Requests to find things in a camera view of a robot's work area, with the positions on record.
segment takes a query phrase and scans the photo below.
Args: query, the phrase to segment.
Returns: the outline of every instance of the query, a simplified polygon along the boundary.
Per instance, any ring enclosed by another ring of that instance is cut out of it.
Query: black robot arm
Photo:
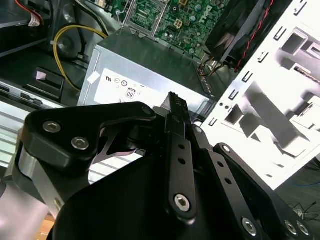
[[[48,239],[314,239],[230,146],[209,144],[183,99],[165,105],[164,116],[131,102],[26,118],[15,168],[56,218]],[[136,150],[144,156],[89,185],[92,164]]]

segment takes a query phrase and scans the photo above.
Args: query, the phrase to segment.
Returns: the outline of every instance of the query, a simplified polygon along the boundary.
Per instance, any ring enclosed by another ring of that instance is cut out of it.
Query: metal bracket
[[[269,239],[253,217],[223,156],[212,151],[200,127],[190,126],[189,134],[193,156],[200,161],[198,164],[203,167],[204,174],[209,176],[212,184],[217,185],[232,223],[230,227],[238,233],[237,239]]]
[[[225,159],[242,194],[248,196],[247,199],[250,204],[254,205],[255,209],[258,210],[259,220],[263,225],[263,229],[272,239],[314,239],[307,224],[289,208],[230,146],[219,143],[213,150]]]

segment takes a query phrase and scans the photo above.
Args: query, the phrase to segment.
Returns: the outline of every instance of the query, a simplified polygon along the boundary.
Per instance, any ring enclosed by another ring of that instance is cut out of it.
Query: white label
[[[207,20],[207,17],[209,16],[211,10],[212,10],[212,6],[210,6],[210,5],[206,6],[206,9],[205,9],[202,17],[200,18],[199,23],[202,23],[202,24],[205,23],[205,21]]]
[[[98,78],[100,77],[100,74],[97,71],[94,71],[87,79],[87,81],[90,84],[93,84],[95,81],[98,80]]]
[[[28,26],[29,27],[39,27],[40,26],[39,19],[33,13],[31,13],[31,21],[29,22]]]
[[[168,93],[161,93],[127,77],[104,69],[94,101],[99,104],[142,102],[149,107],[160,107]]]

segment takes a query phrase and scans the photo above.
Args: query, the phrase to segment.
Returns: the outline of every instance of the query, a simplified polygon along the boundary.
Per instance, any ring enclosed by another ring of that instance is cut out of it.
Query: wooden surface
[[[47,240],[48,234],[55,224],[55,219],[51,215],[47,215],[42,223],[41,228],[35,235],[34,240]]]

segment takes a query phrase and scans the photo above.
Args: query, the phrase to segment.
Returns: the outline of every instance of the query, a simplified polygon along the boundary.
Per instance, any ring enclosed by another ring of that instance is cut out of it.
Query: motherboard
[[[195,59],[230,0],[93,0],[122,26]]]

